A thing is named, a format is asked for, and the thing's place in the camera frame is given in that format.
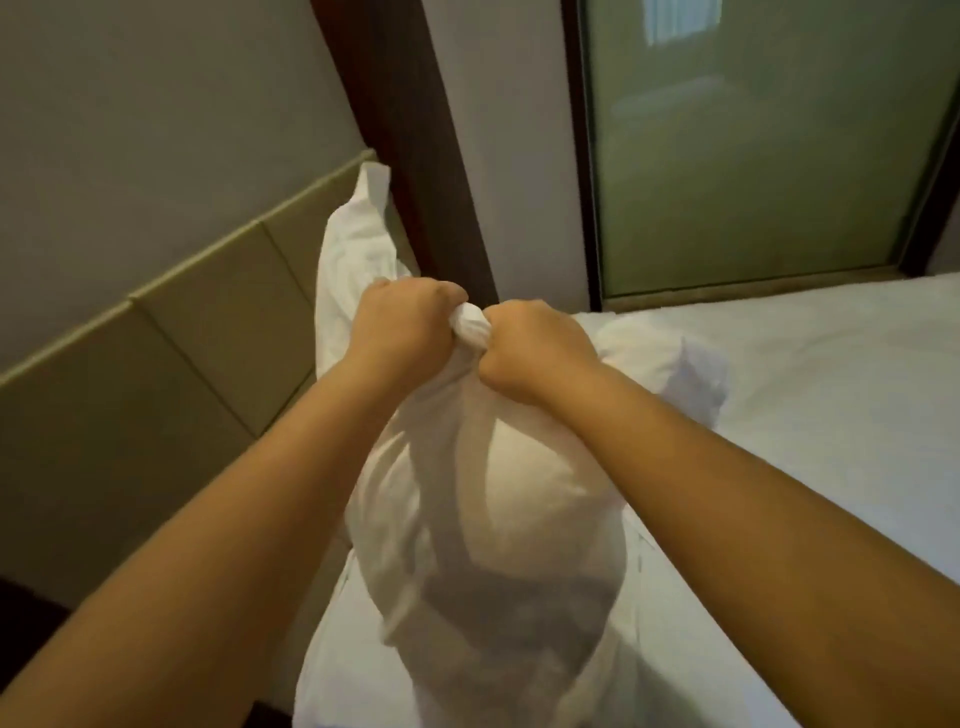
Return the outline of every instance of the mattress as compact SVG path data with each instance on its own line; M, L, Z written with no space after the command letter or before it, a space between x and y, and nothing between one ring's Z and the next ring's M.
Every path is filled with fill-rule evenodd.
M718 431L960 581L960 275L629 314L730 360ZM603 725L796 725L633 512ZM349 558L307 651L295 725L429 722Z

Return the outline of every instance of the fist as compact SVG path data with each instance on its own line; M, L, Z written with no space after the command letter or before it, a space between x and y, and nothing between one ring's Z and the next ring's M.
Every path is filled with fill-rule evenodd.
M580 325L543 301L507 301L484 315L492 332L480 379L512 400L549 410L569 377L600 363Z
M347 359L372 364L406 397L450 358L450 314L466 300L467 291L445 280L377 279L360 297Z

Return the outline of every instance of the white pillowcase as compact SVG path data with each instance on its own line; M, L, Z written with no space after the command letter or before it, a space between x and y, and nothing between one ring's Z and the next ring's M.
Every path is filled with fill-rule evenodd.
M360 295L409 272L383 221L390 171L372 162L327 224L317 281L317 375L346 352ZM637 317L582 314L603 360L712 426L724 361ZM608 616L623 581L622 501L580 440L475 373L490 327L400 406L374 446L347 522L382 639L443 724L575 725L609 683Z

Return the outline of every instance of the frosted glass panel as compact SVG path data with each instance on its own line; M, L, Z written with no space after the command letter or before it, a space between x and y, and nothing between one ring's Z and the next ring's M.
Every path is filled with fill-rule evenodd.
M604 294L891 261L960 2L586 0Z

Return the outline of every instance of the beige headboard panel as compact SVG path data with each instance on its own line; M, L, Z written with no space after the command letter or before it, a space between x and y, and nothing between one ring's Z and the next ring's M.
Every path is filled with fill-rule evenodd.
M308 387L326 219L371 158L0 377L0 575L76 606ZM392 207L388 222L416 270ZM311 596L321 613L316 593L328 595L346 555L335 550L329 586ZM301 615L303 630L315 616ZM296 678L299 663L284 669ZM289 675L281 682L275 702L289 707Z

